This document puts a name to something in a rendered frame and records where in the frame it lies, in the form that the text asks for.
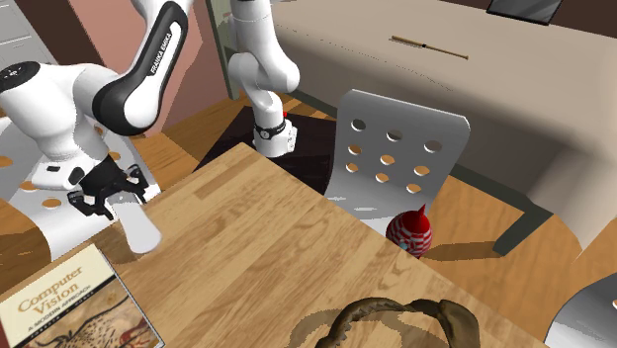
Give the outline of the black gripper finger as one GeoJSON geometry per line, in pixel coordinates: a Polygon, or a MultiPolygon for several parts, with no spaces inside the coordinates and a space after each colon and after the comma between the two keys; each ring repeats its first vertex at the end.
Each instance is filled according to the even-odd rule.
{"type": "Polygon", "coordinates": [[[146,203],[145,189],[149,186],[145,179],[142,170],[137,164],[133,164],[126,171],[127,181],[129,182],[129,191],[138,198],[141,204],[146,203]]]}
{"type": "Polygon", "coordinates": [[[93,204],[88,204],[85,202],[83,191],[73,191],[67,194],[67,200],[71,206],[87,217],[97,215],[105,216],[107,219],[114,219],[111,211],[105,207],[105,202],[115,193],[115,190],[105,189],[94,196],[95,202],[93,204]]]}

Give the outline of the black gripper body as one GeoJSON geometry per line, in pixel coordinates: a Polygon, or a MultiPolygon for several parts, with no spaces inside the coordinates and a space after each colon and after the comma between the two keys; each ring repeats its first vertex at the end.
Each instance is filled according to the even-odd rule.
{"type": "Polygon", "coordinates": [[[117,192],[113,186],[127,178],[111,155],[96,165],[79,183],[83,193],[106,199],[117,192]]]}

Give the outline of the white oblong object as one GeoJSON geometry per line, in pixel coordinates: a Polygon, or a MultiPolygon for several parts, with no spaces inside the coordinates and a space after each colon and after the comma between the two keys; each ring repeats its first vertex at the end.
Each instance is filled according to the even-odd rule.
{"type": "Polygon", "coordinates": [[[160,243],[161,232],[146,215],[135,194],[119,192],[111,196],[108,203],[117,215],[133,253],[148,253],[160,243]]]}

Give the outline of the grey chair with round holes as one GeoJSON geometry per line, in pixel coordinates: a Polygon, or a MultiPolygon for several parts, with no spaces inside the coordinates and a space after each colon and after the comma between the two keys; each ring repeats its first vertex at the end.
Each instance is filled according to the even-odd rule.
{"type": "Polygon", "coordinates": [[[572,296],[551,322],[544,343],[550,348],[617,348],[617,273],[572,296]]]}
{"type": "Polygon", "coordinates": [[[380,234],[429,210],[470,137],[460,115],[352,89],[339,102],[325,197],[380,234]]]}
{"type": "MultiPolygon", "coordinates": [[[[23,134],[9,118],[0,118],[0,157],[11,163],[0,167],[0,198],[27,216],[41,230],[50,257],[55,260],[109,226],[104,216],[87,217],[71,206],[65,191],[21,189],[38,167],[48,159],[35,141],[23,134]]],[[[106,203],[114,219],[117,215],[106,203]]]]}

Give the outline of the beige book with cave painting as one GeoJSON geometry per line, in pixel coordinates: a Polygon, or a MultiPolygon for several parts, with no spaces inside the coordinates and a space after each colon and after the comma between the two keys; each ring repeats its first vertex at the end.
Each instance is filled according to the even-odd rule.
{"type": "Polygon", "coordinates": [[[163,348],[164,341],[96,246],[0,303],[0,348],[163,348]]]}

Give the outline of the grey cabinet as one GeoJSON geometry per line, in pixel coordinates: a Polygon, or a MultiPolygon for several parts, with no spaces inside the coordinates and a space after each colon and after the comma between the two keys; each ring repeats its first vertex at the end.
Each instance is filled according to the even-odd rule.
{"type": "Polygon", "coordinates": [[[52,58],[14,0],[0,0],[0,69],[21,61],[52,58]]]}

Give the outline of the dark robot stand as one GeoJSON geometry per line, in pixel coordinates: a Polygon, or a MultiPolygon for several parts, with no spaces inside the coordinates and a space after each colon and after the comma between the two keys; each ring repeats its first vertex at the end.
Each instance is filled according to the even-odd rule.
{"type": "MultiPolygon", "coordinates": [[[[271,158],[271,161],[323,195],[332,171],[336,122],[296,114],[288,114],[288,119],[299,129],[295,150],[271,158]]],[[[253,120],[252,109],[244,107],[201,160],[196,170],[241,142],[253,147],[253,120]]]]}

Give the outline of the red white striped toy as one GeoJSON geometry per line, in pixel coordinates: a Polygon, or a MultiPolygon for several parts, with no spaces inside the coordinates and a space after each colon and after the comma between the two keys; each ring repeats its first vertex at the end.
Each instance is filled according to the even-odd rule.
{"type": "Polygon", "coordinates": [[[425,214],[425,206],[418,211],[407,211],[395,216],[388,224],[386,238],[411,254],[420,258],[432,243],[432,227],[425,214]]]}

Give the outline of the brown thin stick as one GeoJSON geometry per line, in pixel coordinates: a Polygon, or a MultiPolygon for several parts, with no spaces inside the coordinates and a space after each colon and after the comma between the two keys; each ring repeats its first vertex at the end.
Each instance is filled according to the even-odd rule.
{"type": "Polygon", "coordinates": [[[468,55],[457,53],[457,52],[454,52],[454,51],[451,51],[451,50],[447,50],[447,49],[444,49],[444,48],[436,47],[436,46],[433,46],[433,45],[430,45],[430,44],[427,44],[427,43],[421,43],[421,42],[413,41],[413,40],[410,40],[410,39],[407,39],[407,38],[403,38],[403,37],[400,37],[400,36],[392,35],[390,37],[390,40],[394,41],[394,42],[397,42],[397,43],[401,43],[401,44],[410,44],[410,45],[414,45],[414,46],[417,46],[417,47],[426,48],[426,49],[438,51],[438,52],[441,52],[441,53],[453,55],[453,56],[456,56],[456,57],[459,57],[459,58],[463,58],[464,60],[469,60],[469,56],[468,55]]]}

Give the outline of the dark flat tablet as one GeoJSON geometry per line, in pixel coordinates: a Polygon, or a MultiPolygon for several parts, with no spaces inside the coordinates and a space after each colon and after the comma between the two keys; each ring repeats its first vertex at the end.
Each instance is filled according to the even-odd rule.
{"type": "Polygon", "coordinates": [[[491,0],[489,14],[548,26],[563,0],[491,0]]]}

